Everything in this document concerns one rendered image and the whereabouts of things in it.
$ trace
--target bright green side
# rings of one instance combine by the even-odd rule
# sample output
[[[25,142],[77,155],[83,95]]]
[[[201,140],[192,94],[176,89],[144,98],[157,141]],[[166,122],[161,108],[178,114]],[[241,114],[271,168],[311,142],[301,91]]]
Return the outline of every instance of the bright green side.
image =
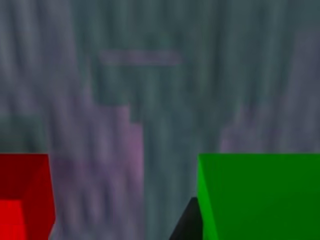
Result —
[[[200,154],[207,240],[320,239],[320,155]]]

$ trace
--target cube face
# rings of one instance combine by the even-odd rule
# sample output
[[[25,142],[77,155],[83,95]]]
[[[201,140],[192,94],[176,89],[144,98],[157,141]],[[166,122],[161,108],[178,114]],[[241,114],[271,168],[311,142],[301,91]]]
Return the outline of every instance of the cube face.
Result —
[[[0,154],[0,174],[0,236],[48,239],[56,219],[48,155]]]
[[[319,156],[202,154],[198,161],[208,239],[320,239]]]

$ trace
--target green block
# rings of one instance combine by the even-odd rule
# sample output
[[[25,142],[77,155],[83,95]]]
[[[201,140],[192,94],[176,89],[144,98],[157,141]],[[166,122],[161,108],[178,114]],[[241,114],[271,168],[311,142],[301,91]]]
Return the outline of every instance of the green block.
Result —
[[[200,154],[208,240],[320,239],[320,155]]]

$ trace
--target blurry background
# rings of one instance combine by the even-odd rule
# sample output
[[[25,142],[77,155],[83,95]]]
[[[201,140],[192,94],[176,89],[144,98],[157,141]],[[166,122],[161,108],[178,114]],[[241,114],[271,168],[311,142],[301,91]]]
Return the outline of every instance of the blurry background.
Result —
[[[319,9],[0,0],[0,150],[50,154],[51,239],[166,240],[196,194],[198,153],[317,152]],[[182,63],[104,64],[113,49]]]

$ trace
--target red cube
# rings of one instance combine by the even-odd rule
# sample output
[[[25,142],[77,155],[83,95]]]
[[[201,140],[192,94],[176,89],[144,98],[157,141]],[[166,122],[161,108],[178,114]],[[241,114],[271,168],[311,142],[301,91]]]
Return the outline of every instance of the red cube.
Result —
[[[47,240],[55,223],[47,154],[0,154],[0,240]]]

